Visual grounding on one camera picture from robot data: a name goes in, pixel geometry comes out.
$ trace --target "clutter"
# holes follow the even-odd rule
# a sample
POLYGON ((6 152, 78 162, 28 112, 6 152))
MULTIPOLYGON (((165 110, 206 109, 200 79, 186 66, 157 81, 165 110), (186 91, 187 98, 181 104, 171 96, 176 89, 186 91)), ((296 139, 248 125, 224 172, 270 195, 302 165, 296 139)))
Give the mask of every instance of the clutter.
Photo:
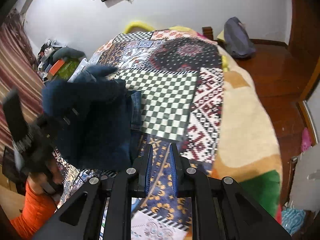
POLYGON ((84 56, 85 54, 82 51, 64 47, 55 52, 55 54, 53 55, 53 62, 57 62, 59 59, 63 59, 64 57, 81 58, 84 56))
POLYGON ((54 76, 58 70, 63 66, 63 64, 65 64, 65 61, 62 59, 59 59, 50 69, 49 73, 54 76))
POLYGON ((60 77, 68 80, 79 65, 84 52, 68 48, 57 40, 47 39, 38 53, 38 76, 43 82, 60 77))
POLYGON ((87 64, 88 64, 87 58, 82 59, 80 64, 72 74, 72 76, 69 78, 68 82, 73 82, 87 64))
POLYGON ((304 210, 286 208, 281 212, 281 215, 283 228, 290 235, 293 235, 302 227, 306 212, 304 210))

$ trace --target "door frame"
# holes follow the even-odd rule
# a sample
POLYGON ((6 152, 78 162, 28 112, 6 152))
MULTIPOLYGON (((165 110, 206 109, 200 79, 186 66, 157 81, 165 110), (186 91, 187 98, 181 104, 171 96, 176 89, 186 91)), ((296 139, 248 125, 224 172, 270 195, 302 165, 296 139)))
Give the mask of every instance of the door frame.
POLYGON ((301 93, 299 100, 297 102, 298 108, 305 120, 309 134, 311 136, 312 146, 318 143, 318 135, 317 135, 316 127, 313 123, 312 116, 310 114, 310 111, 307 105, 307 100, 312 95, 312 92, 314 91, 319 80, 320 80, 320 57, 318 58, 318 62, 316 64, 315 70, 313 71, 308 84, 306 85, 305 89, 301 93))

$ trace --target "white wall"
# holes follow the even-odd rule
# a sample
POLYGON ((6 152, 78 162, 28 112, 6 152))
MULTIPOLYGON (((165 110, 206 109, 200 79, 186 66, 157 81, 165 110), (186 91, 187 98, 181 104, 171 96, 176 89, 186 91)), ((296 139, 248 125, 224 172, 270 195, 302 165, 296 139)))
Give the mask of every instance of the white wall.
POLYGON ((320 138, 320 83, 316 86, 312 95, 307 101, 309 112, 312 116, 313 125, 316 128, 318 138, 320 138))
MULTIPOLYGON (((25 2, 26 2, 26 0, 18 0, 16 2, 16 4, 14 5, 14 7, 20 12, 25 2)), ((30 45, 31 45, 33 54, 35 54, 37 56, 38 52, 40 51, 40 48, 41 48, 42 44, 40 46, 37 46, 32 41, 31 37, 29 37, 29 39, 30 39, 30 45)))
POLYGON ((38 48, 54 38, 90 57, 133 20, 156 29, 183 25, 201 32, 211 26, 216 37, 232 16, 245 23, 251 38, 285 40, 286 0, 33 0, 25 28, 38 48))
POLYGON ((292 0, 285 0, 285 8, 286 8, 286 30, 284 42, 289 45, 290 33, 291 33, 291 22, 292 22, 292 0))

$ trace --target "metal screw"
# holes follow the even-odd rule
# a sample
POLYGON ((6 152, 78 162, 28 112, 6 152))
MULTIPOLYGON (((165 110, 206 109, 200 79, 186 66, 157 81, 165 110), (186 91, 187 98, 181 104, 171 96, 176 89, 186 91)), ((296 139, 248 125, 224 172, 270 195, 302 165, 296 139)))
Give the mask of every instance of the metal screw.
POLYGON ((97 184, 99 182, 99 179, 97 177, 93 177, 89 180, 90 184, 94 185, 97 184))
POLYGON ((225 177, 223 179, 223 181, 224 181, 225 184, 232 184, 233 183, 233 179, 230 178, 230 177, 225 177))
POLYGON ((196 173, 196 169, 195 168, 187 168, 187 173, 195 174, 196 173))
POLYGON ((135 168, 128 168, 127 169, 127 173, 128 174, 134 174, 134 173, 136 173, 136 169, 135 168))

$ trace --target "green fabric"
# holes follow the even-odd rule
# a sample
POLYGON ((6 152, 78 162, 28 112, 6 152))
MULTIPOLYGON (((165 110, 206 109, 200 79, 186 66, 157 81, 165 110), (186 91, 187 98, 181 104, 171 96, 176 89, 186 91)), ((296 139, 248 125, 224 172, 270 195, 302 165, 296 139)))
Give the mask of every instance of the green fabric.
POLYGON ((79 65, 77 58, 69 58, 56 73, 62 79, 68 80, 79 65))
POLYGON ((268 171, 239 184, 271 216, 275 217, 280 198, 280 176, 277 171, 268 171))

